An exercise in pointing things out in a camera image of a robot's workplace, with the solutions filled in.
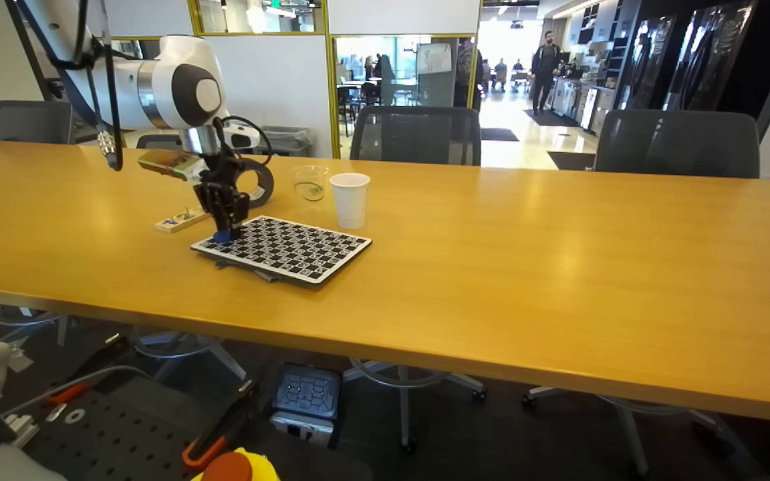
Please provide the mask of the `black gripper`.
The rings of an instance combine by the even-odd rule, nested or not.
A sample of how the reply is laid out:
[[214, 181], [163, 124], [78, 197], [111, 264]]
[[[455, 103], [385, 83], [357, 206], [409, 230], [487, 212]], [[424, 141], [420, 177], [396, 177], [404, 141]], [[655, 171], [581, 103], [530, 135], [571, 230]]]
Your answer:
[[210, 156], [206, 171], [196, 181], [196, 197], [210, 219], [214, 232], [226, 228], [229, 242], [242, 232], [242, 219], [249, 218], [249, 196], [237, 189], [237, 177], [242, 175], [242, 160]]

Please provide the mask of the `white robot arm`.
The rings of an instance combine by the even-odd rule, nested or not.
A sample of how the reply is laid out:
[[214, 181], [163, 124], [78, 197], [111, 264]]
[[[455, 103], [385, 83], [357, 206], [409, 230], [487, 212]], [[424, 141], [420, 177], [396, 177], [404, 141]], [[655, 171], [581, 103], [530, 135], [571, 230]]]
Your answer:
[[91, 0], [11, 0], [35, 30], [42, 56], [63, 95], [95, 128], [111, 171], [123, 168], [125, 131], [190, 131], [183, 149], [206, 164], [196, 197], [214, 219], [216, 238], [232, 242], [249, 218], [252, 197], [237, 189], [246, 164], [236, 159], [224, 125], [220, 63], [200, 37], [163, 37], [155, 59], [119, 53], [94, 22]]

